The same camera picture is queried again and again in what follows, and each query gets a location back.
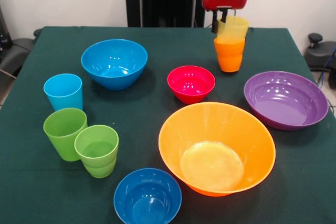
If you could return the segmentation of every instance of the orange cup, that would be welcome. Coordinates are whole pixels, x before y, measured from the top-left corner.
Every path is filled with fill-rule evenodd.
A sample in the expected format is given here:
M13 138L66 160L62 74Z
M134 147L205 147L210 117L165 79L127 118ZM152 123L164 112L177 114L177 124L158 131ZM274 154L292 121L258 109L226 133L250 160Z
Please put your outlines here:
M215 49L220 69L223 72L236 72L240 69L243 60L245 39L238 42L225 42L215 39Z

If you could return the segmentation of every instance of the table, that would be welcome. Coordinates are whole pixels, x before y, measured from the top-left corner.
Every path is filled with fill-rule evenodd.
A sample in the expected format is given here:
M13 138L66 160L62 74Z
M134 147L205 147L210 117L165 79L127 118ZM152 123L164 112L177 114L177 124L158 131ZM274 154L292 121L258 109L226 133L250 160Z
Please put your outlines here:
M130 88L109 91L94 83L80 64L95 42L124 38L142 44L149 60ZM1 223L122 223L113 208L119 181L142 167L167 170L157 147L160 128L184 105L166 84L180 65L199 65L216 77L206 101L225 102L247 111L243 87L262 71L284 70L313 80L286 29L250 29L238 73L222 73L214 35L205 28L46 27L0 110ZM119 134L114 172L95 179L80 161L60 159L43 132L53 112L43 84L59 73L83 80L89 125L106 124ZM328 113L300 131L269 128L277 158L269 177L248 191L221 198L199 195L178 180L183 202L172 223L335 223L336 124Z

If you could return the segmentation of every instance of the yellow cup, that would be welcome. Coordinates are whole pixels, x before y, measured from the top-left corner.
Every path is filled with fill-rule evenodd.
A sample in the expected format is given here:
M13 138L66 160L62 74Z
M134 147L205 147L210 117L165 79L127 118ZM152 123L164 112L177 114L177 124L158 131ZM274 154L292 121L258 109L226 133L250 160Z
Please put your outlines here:
M241 17L227 16L226 23L218 21L217 39L219 43L236 44L245 39L249 22Z

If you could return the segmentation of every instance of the blue bowl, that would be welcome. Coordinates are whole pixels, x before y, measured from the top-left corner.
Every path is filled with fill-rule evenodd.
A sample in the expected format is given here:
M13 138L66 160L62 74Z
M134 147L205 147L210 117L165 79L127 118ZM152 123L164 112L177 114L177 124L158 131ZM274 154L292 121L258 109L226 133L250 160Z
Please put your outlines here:
M139 78L147 60L147 51L138 43L110 39L86 49L81 63L100 85L111 90L121 90L128 88Z
M178 213L181 189L168 173L154 168L127 175L114 192L114 209L126 224L167 224Z

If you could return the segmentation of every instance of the large orange bowl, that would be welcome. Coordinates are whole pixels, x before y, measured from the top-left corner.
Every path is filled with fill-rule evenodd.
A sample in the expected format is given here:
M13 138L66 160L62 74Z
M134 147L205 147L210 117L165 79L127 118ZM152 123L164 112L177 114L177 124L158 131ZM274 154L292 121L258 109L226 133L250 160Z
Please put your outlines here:
M248 190L271 172L272 136L253 115L216 102L186 106L172 114L159 135L170 171L196 192L225 196Z

